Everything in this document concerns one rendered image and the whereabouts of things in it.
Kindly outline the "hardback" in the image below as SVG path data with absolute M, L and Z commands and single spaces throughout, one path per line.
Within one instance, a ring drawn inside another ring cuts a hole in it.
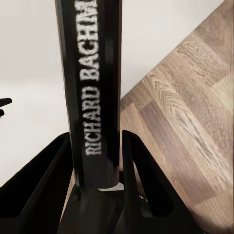
M 122 0 L 55 0 L 75 183 L 119 183 Z

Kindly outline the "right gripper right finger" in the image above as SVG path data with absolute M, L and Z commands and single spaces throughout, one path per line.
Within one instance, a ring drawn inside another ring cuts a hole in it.
M 205 234 L 141 138 L 122 130 L 126 234 Z M 136 165 L 153 217 L 141 214 Z

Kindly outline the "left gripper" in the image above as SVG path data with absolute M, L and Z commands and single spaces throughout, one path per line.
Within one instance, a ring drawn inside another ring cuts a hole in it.
M 12 103 L 12 99 L 11 98 L 1 98 L 0 99 L 0 107 L 8 105 Z M 0 109 L 0 117 L 4 115 L 4 110 Z

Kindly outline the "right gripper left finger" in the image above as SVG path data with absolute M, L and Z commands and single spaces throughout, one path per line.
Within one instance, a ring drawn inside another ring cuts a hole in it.
M 0 234 L 57 234 L 73 170 L 67 132 L 0 187 Z

